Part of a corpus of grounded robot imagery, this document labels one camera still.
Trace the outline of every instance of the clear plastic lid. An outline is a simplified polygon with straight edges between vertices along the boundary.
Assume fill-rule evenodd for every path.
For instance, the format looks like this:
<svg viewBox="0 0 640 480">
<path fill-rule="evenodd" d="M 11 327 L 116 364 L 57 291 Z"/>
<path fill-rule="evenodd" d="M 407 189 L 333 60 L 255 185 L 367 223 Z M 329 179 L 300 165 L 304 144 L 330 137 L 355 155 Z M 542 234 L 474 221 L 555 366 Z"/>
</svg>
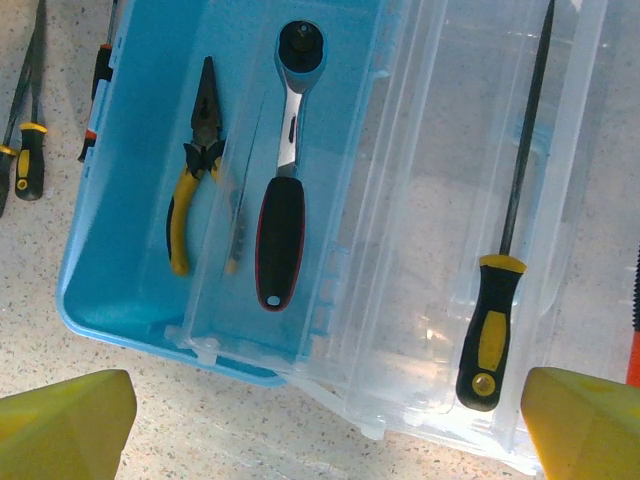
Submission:
<svg viewBox="0 0 640 480">
<path fill-rule="evenodd" d="M 546 2 L 269 1 L 227 137 L 226 187 L 170 337 L 202 363 L 273 369 L 372 437 L 406 432 L 533 472 L 519 414 L 527 372 L 554 364 L 610 377 L 601 367 L 616 341 L 609 331 L 592 342 L 577 323 L 569 334 L 558 311 L 619 17 L 605 22 L 607 2 L 556 3 L 511 252 L 528 269 L 496 410 L 463 407 L 455 382 L 478 259 L 498 249 Z M 256 231 L 285 105 L 276 41 L 299 19 L 322 31 L 326 58 L 303 107 L 304 253 L 291 302 L 274 313 L 256 295 Z M 246 239 L 229 274 L 237 212 Z"/>
</svg>

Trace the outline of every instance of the orange handle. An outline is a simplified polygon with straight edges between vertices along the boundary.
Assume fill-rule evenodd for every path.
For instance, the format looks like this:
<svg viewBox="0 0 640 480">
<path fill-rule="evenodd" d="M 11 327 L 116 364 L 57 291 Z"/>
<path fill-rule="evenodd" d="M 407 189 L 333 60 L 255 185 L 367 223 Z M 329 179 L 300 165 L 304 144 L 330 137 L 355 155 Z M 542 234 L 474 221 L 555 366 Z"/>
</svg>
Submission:
<svg viewBox="0 0 640 480">
<path fill-rule="evenodd" d="M 627 371 L 627 385 L 640 387 L 640 332 L 634 332 L 631 345 L 631 358 Z"/>
</svg>

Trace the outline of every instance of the toolbox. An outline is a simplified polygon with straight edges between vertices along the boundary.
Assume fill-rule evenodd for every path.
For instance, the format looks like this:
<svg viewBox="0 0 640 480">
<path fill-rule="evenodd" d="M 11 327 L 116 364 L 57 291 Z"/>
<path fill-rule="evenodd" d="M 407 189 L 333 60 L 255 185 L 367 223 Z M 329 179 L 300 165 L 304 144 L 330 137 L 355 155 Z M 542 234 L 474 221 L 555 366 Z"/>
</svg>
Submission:
<svg viewBox="0 0 640 480">
<path fill-rule="evenodd" d="M 546 8 L 538 0 L 180 8 L 130 0 L 90 120 L 97 141 L 58 283 L 64 321 L 81 335 L 252 384 L 290 382 L 372 438 L 404 432 L 535 473 L 519 413 L 529 369 L 622 379 L 631 339 L 628 304 L 611 306 L 609 320 L 589 319 L 606 325 L 598 341 L 561 308 L 625 2 L 559 0 L 514 233 L 513 255 L 528 268 L 513 302 L 502 396 L 491 412 L 456 398 L 478 259 L 499 239 Z M 304 192 L 302 242 L 290 246 L 302 253 L 292 295 L 270 309 L 257 292 L 258 231 L 287 141 L 278 46 L 300 21 L 323 42 L 288 136 L 299 140 L 291 178 Z M 176 275 L 167 209 L 209 56 L 224 173 L 195 192 L 185 231 L 191 269 Z M 242 251 L 230 272 L 238 228 Z"/>
</svg>

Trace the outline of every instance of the pliers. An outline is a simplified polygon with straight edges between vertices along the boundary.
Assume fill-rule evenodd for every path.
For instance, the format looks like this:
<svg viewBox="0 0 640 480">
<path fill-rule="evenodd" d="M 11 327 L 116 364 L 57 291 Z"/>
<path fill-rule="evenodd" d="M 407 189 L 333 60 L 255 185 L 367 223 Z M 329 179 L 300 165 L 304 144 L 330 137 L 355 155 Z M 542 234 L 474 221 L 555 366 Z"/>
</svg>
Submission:
<svg viewBox="0 0 640 480">
<path fill-rule="evenodd" d="M 224 153 L 225 140 L 220 138 L 222 119 L 218 91 L 216 86 L 213 59 L 206 57 L 198 95 L 191 115 L 193 141 L 185 143 L 186 165 L 180 173 L 169 206 L 167 215 L 167 249 L 171 270 L 176 275 L 184 276 L 189 273 L 189 259 L 185 241 L 185 229 L 191 200 L 195 194 L 205 171 L 209 171 L 213 181 L 218 186 L 224 185 L 224 175 L 220 164 Z M 240 201 L 240 190 L 235 184 L 228 185 L 230 192 L 227 201 L 231 210 L 231 223 L 235 219 L 235 228 L 231 239 L 231 249 L 225 271 L 232 274 L 236 271 L 244 244 L 245 222 L 241 215 L 236 215 Z"/>
</svg>

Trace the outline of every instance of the pliers jaw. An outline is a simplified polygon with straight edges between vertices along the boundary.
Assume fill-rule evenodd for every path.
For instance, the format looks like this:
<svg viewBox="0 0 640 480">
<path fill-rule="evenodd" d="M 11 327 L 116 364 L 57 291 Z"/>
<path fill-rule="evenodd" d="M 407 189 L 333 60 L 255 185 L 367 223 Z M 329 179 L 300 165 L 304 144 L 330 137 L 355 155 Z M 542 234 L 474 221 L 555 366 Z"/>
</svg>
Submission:
<svg viewBox="0 0 640 480">
<path fill-rule="evenodd" d="M 191 114 L 191 128 L 193 129 L 194 143 L 201 147 L 208 149 L 220 140 L 222 119 L 216 75 L 211 57 L 206 57 L 202 66 L 198 95 Z"/>
</svg>

